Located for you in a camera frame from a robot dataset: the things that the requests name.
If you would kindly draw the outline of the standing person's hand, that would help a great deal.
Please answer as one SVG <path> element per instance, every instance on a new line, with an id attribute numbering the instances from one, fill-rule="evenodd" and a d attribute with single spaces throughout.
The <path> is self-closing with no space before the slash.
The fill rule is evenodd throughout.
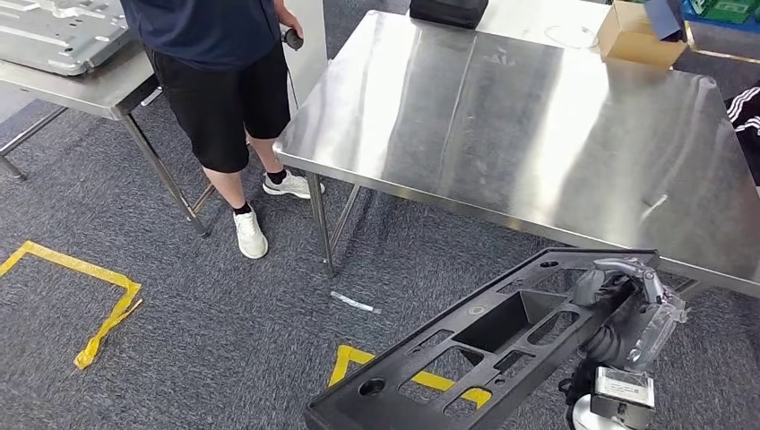
<path id="1" fill-rule="evenodd" d="M 292 28 L 297 33 L 298 37 L 302 39 L 303 38 L 302 26 L 300 25 L 296 16 L 284 4 L 284 1 L 274 0 L 273 4 L 274 4 L 275 12 L 276 12 L 279 23 L 281 23 L 284 26 Z"/>

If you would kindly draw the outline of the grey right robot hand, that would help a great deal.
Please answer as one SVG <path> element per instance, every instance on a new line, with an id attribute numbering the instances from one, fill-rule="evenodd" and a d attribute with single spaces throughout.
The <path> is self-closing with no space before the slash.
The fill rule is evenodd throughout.
<path id="1" fill-rule="evenodd" d="M 577 280 L 573 303 L 610 311 L 580 345 L 585 357 L 635 373 L 647 369 L 677 325 L 687 320 L 685 301 L 638 258 L 594 261 Z"/>

